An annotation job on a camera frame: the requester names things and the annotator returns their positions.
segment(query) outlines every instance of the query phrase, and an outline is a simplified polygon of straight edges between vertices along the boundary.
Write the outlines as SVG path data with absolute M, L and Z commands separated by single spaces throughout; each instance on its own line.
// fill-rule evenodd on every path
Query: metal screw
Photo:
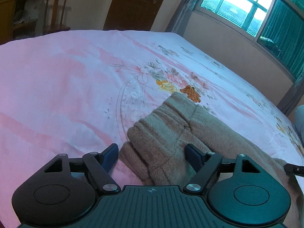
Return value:
M 116 184 L 109 183 L 109 184 L 105 184 L 102 188 L 105 191 L 115 191 L 118 189 L 118 186 Z
M 201 186 L 196 183 L 191 183 L 186 186 L 186 189 L 189 191 L 198 191 L 201 189 Z

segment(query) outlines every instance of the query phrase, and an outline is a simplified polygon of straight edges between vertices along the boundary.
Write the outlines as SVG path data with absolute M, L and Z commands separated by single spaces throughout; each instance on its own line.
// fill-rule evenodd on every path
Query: ribbed black plate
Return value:
M 199 196 L 178 186 L 125 186 L 104 196 L 84 218 L 66 228 L 235 228 L 209 211 Z

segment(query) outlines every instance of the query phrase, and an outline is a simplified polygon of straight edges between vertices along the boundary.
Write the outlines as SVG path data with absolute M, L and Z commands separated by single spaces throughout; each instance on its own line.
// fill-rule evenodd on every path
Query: bed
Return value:
M 302 165 L 291 122 L 256 88 L 173 33 L 70 31 L 0 46 L 0 220 L 19 221 L 16 188 L 59 153 L 70 158 L 127 141 L 127 130 L 173 92 L 263 151 Z M 141 185 L 121 161 L 121 186 Z M 297 180 L 304 190 L 304 181 Z

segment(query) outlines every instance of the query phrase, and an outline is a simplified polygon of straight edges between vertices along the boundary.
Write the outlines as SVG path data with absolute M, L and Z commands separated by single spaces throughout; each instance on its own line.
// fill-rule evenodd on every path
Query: wall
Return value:
M 244 78 L 275 105 L 292 85 L 248 39 L 203 13 L 192 14 L 184 38 Z
M 181 0 L 164 0 L 156 16 L 152 31 L 164 32 Z M 69 0 L 66 3 L 64 23 L 72 30 L 102 30 L 112 0 Z M 45 4 L 40 5 L 36 34 L 42 34 Z M 51 19 L 51 10 L 47 20 Z
M 154 20 L 151 31 L 164 32 L 181 0 L 164 0 Z

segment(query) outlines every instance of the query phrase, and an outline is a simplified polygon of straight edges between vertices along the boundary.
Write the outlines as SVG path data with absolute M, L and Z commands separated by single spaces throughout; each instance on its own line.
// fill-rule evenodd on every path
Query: cabinet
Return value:
M 34 32 L 37 19 L 13 25 L 17 9 L 24 8 L 26 0 L 0 0 L 0 45 L 13 40 L 18 34 Z

